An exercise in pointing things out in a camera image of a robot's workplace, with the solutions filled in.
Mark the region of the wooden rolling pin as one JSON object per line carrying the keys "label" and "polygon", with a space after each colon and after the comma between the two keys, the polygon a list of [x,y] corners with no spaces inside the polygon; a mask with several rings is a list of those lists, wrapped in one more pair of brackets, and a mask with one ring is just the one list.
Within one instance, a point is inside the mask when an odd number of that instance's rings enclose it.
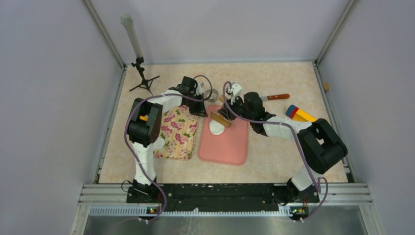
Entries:
{"label": "wooden rolling pin", "polygon": [[[226,106],[227,106],[227,99],[226,99],[225,96],[223,96],[223,95],[218,96],[218,100],[222,102],[222,105],[226,104]],[[217,121],[217,122],[219,122],[219,123],[221,123],[222,125],[225,126],[225,128],[231,127],[231,122],[224,119],[223,116],[221,116],[219,113],[217,113],[217,111],[211,111],[210,118]]]}

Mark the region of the white dough ball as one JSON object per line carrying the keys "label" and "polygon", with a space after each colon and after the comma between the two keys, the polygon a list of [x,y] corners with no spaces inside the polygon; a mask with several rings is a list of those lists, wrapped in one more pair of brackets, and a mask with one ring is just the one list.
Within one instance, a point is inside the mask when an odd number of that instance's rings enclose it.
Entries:
{"label": "white dough ball", "polygon": [[215,136],[221,135],[225,131],[225,126],[213,119],[210,120],[208,128]]}

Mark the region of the pink silicone mat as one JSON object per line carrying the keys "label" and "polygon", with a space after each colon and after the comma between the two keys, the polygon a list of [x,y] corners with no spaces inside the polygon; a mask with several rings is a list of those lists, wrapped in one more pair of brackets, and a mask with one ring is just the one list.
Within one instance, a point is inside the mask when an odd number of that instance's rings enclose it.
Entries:
{"label": "pink silicone mat", "polygon": [[249,123],[237,118],[229,128],[216,136],[209,129],[210,121],[210,117],[204,118],[199,159],[227,165],[243,165],[248,154]]}

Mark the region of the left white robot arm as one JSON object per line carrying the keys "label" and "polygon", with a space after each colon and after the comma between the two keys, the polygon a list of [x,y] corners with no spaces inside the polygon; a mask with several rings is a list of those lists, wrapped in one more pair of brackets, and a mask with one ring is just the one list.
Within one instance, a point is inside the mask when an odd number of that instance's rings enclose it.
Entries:
{"label": "left white robot arm", "polygon": [[185,76],[181,84],[160,95],[136,98],[128,116],[124,140],[136,164],[132,189],[144,202],[152,202],[159,186],[154,170],[155,143],[161,132],[162,115],[173,108],[186,106],[192,115],[206,117],[204,102],[211,96],[203,92],[203,83]]}

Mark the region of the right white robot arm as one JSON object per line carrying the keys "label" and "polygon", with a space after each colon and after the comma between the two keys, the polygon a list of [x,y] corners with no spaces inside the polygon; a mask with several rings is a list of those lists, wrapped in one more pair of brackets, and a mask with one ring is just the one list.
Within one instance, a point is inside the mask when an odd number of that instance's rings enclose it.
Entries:
{"label": "right white robot arm", "polygon": [[247,121],[257,134],[295,142],[303,166],[288,180],[285,190],[294,202],[301,201],[307,195],[307,189],[317,186],[322,176],[348,154],[346,145],[324,118],[315,121],[280,118],[265,111],[256,92],[243,97],[232,94],[230,98],[224,98],[220,95],[219,100],[223,106],[217,115],[225,122],[225,127],[238,118]]}

